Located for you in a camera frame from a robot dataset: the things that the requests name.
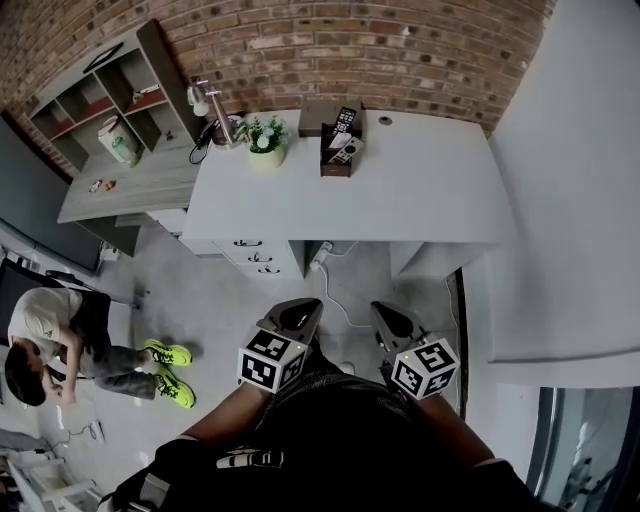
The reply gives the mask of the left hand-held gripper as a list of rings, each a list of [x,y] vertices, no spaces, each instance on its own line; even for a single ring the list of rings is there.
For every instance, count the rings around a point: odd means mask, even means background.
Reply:
[[[257,321],[258,327],[250,328],[239,348],[240,382],[269,393],[278,393],[294,382],[302,374],[307,345],[316,334],[323,311],[324,304],[318,298],[297,298],[274,305]],[[272,331],[296,331],[298,341]]]

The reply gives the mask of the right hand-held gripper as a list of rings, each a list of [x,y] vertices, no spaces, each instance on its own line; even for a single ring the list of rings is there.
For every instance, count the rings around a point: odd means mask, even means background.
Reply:
[[[398,340],[417,340],[428,334],[422,320],[411,310],[389,302],[372,302],[370,319],[378,342],[398,348]],[[386,362],[381,373],[389,386],[414,400],[441,393],[454,382],[459,359],[446,338],[427,341],[405,350]]]

